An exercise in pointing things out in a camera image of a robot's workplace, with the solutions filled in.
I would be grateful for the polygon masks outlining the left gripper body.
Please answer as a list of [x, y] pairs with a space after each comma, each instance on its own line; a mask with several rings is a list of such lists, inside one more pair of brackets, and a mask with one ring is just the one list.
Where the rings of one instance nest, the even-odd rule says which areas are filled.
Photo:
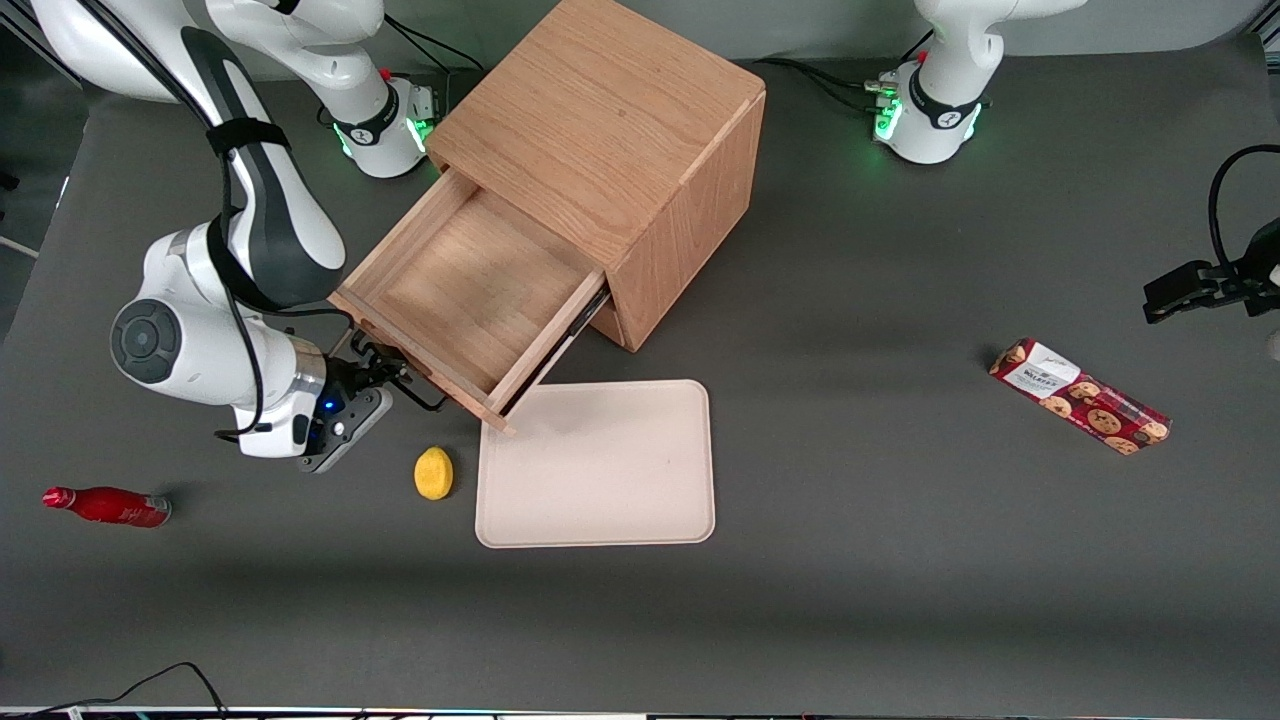
[[1247, 316], [1262, 316], [1279, 307], [1279, 219], [1258, 228], [1245, 251], [1229, 260], [1221, 233], [1215, 231], [1215, 256], [1222, 279], [1219, 290], [1225, 304], [1243, 304]]

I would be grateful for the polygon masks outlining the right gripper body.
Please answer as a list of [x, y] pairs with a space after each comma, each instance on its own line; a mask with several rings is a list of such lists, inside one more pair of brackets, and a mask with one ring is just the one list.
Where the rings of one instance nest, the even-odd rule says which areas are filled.
[[361, 429], [383, 414], [383, 392], [366, 368], [325, 355], [323, 429]]

